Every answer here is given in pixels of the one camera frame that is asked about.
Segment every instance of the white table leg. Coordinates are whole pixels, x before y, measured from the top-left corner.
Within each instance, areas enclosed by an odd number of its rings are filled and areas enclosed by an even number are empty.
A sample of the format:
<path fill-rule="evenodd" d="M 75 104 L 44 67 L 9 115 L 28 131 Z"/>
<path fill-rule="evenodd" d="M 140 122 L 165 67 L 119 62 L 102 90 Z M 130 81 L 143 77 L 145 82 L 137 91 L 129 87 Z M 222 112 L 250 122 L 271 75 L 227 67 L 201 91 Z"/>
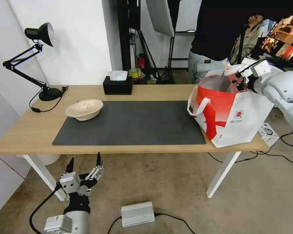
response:
<path fill-rule="evenodd" d="M 217 174 L 215 175 L 214 179 L 212 180 L 211 184 L 209 185 L 208 189 L 206 190 L 206 195 L 208 198 L 211 198 L 214 193 L 216 192 L 217 188 L 226 177 L 227 173 L 229 172 L 230 168 L 233 166 L 234 162 L 239 157 L 241 151 L 237 151 L 235 153 L 230 152 L 224 162 L 222 163 L 221 167 L 219 168 Z"/>
<path fill-rule="evenodd" d="M 48 187 L 53 191 L 55 189 L 56 180 L 48 171 L 46 166 L 42 163 L 37 155 L 23 155 L 23 157 L 29 162 L 33 169 L 38 173 L 42 180 L 48 185 Z M 66 194 L 62 189 L 57 191 L 55 195 L 60 201 L 64 201 Z"/>

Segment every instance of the ceramic bowl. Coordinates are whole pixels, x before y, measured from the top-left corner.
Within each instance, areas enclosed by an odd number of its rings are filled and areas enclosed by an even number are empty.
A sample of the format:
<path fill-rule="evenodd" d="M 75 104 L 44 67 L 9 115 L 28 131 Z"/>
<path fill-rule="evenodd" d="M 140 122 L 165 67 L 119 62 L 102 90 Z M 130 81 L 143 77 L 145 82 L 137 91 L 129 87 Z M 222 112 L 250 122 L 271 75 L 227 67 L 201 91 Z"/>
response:
<path fill-rule="evenodd" d="M 79 121 L 85 121 L 96 117 L 102 107 L 103 102 L 98 99 L 83 100 L 69 106 L 65 114 Z"/>

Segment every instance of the table top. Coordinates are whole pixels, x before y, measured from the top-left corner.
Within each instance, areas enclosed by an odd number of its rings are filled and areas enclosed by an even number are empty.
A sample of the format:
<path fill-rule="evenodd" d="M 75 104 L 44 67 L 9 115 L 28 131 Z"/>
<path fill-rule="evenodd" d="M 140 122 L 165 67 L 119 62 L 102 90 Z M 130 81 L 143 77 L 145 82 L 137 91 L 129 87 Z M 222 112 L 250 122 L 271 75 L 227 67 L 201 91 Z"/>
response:
<path fill-rule="evenodd" d="M 187 100 L 194 85 L 134 85 L 132 95 L 105 95 L 101 85 L 70 85 L 59 104 L 49 112 L 35 113 L 28 109 L 0 140 L 1 155 L 24 154 L 96 154 L 101 153 L 183 153 L 267 150 L 259 134 L 252 142 L 216 148 L 204 134 L 205 145 L 146 145 L 146 146 L 54 146 L 57 133 L 66 120 L 66 108 L 76 101 L 179 101 Z M 50 109 L 57 100 L 37 100 L 34 107 Z"/>

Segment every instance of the robotic hand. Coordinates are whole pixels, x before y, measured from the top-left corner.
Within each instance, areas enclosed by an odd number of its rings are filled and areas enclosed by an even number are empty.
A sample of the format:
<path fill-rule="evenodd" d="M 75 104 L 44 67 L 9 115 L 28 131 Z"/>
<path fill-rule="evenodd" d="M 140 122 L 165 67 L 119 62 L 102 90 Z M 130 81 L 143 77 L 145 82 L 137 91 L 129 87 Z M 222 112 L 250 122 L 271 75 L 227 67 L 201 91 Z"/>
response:
<path fill-rule="evenodd" d="M 63 215 L 47 218 L 44 231 L 56 234 L 88 234 L 90 214 L 89 195 L 91 188 L 96 185 L 104 167 L 100 153 L 97 155 L 96 167 L 90 172 L 78 175 L 73 172 L 74 158 L 66 167 L 65 174 L 61 175 L 60 184 L 69 196 L 69 205 L 64 209 Z"/>
<path fill-rule="evenodd" d="M 293 71 L 283 72 L 264 60 L 250 66 L 242 66 L 236 76 L 243 77 L 242 82 L 236 83 L 239 90 L 248 88 L 264 95 L 276 104 L 293 127 Z"/>

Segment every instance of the bag handle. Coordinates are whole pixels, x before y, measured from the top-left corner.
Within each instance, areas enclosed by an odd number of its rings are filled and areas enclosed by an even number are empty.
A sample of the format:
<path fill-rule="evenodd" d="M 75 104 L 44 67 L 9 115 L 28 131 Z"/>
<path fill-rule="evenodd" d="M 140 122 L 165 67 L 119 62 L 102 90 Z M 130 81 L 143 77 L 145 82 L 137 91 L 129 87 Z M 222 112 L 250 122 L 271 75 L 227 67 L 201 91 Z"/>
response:
<path fill-rule="evenodd" d="M 203 100 L 202 100 L 200 106 L 198 107 L 197 111 L 196 111 L 195 113 L 192 113 L 192 112 L 190 111 L 190 104 L 191 104 L 191 100 L 192 100 L 193 92 L 194 92 L 194 90 L 197 90 L 197 89 L 198 89 L 198 86 L 195 86 L 194 89 L 193 89 L 192 92 L 191 92 L 191 95 L 190 95 L 189 99 L 188 99 L 188 107 L 187 107 L 187 111 L 189 112 L 189 114 L 190 114 L 191 116 L 198 116 L 199 114 L 201 114 L 201 113 L 203 112 L 203 110 L 205 109 L 206 105 L 207 105 L 209 102 L 211 102 L 210 99 L 208 99 L 208 98 L 206 98 L 206 97 L 203 98 Z"/>

